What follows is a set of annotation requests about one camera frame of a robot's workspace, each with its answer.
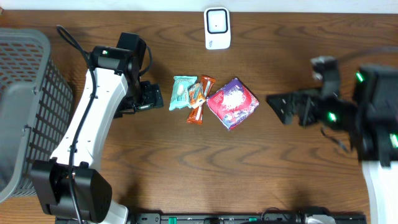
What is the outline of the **pink purple pad package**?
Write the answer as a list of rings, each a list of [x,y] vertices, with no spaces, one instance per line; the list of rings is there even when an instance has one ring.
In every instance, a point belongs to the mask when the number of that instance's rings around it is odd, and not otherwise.
[[[234,129],[259,106],[259,100],[238,78],[206,98],[211,112],[227,130]]]

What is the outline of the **orange red snack bar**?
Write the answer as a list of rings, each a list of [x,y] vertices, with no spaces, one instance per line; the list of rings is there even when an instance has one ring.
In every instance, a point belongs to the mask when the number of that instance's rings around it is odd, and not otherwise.
[[[210,93],[210,90],[215,83],[215,79],[209,76],[202,76],[199,83],[203,86],[204,96],[207,97]],[[203,104],[196,109],[191,110],[190,114],[187,118],[187,123],[193,124],[202,124],[203,123]]]

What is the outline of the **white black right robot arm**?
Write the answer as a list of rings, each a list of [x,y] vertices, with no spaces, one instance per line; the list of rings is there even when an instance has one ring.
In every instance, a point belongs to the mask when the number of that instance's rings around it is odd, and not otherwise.
[[[353,99],[340,98],[336,62],[313,66],[320,88],[269,95],[268,105],[283,124],[294,116],[302,127],[317,123],[349,135],[345,151],[356,150],[369,195],[371,223],[397,223],[397,69],[362,65],[354,78]]]

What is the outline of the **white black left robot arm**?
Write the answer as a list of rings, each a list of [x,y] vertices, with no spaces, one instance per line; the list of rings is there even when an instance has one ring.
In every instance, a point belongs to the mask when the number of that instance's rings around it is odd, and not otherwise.
[[[100,174],[103,146],[114,118],[163,107],[160,88],[142,80],[150,48],[123,32],[115,47],[83,52],[85,89],[71,123],[49,160],[36,160],[30,177],[42,210],[62,223],[126,223],[129,210],[113,200]]]

